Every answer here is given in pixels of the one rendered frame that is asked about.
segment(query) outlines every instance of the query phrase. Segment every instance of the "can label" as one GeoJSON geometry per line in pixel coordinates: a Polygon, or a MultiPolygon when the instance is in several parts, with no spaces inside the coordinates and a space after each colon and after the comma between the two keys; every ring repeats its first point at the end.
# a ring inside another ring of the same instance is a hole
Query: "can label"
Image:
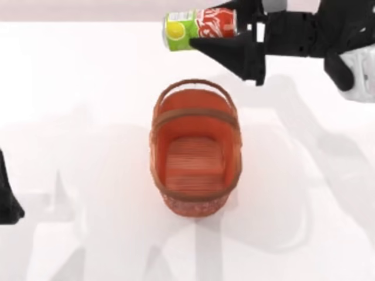
{"type": "Polygon", "coordinates": [[[233,37],[236,35],[236,14],[229,9],[201,9],[169,13],[165,37],[169,50],[191,50],[190,38],[233,37]]]}

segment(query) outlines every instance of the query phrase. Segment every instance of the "white floor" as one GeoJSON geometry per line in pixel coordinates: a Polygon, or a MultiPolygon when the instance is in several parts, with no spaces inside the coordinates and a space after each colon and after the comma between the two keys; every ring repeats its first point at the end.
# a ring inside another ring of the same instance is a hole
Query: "white floor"
{"type": "Polygon", "coordinates": [[[254,87],[160,34],[0,24],[0,147],[26,208],[0,229],[0,280],[375,280],[375,105],[345,101],[320,60],[267,57],[254,87]],[[192,77],[228,89],[244,142],[236,192],[199,221],[148,171],[154,103],[192,77]]]}

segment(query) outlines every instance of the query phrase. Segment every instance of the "orange basket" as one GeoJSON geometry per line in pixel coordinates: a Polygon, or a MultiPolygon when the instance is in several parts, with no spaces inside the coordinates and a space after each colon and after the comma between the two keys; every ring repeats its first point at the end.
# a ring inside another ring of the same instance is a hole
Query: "orange basket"
{"type": "Polygon", "coordinates": [[[160,95],[150,133],[151,173],[166,205],[184,217],[205,217],[225,205],[241,175],[236,107],[221,86],[182,80],[160,95]],[[173,89],[186,84],[202,88],[173,89]]]}

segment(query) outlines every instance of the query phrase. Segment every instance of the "yellow lemon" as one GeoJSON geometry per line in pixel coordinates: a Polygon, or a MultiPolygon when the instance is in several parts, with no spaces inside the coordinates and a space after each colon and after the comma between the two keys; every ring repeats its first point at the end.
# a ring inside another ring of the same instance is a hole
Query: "yellow lemon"
{"type": "Polygon", "coordinates": [[[166,35],[171,40],[180,40],[185,36],[185,26],[180,22],[168,22],[166,35]]]}

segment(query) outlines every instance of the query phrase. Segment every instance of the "brown handle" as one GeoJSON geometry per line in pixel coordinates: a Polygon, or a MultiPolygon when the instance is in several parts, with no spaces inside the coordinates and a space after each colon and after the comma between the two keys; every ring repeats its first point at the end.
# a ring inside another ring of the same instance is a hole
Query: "brown handle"
{"type": "Polygon", "coordinates": [[[181,85],[186,85],[186,84],[202,84],[202,85],[208,85],[212,88],[215,88],[217,89],[227,100],[229,106],[231,107],[232,109],[232,114],[234,115],[235,118],[237,118],[237,110],[236,110],[236,106],[234,105],[234,102],[232,100],[232,98],[230,97],[229,93],[220,85],[214,83],[214,82],[211,82],[209,80],[205,80],[205,79],[185,79],[185,80],[181,80],[179,82],[176,82],[176,83],[173,83],[172,85],[170,85],[168,88],[166,88],[164,91],[162,91],[162,93],[160,94],[156,104],[155,104],[155,108],[154,108],[154,118],[156,116],[158,116],[159,114],[159,108],[161,106],[161,103],[162,101],[164,100],[165,96],[169,94],[170,91],[172,91],[174,88],[177,88],[177,87],[180,87],[181,85]]]}

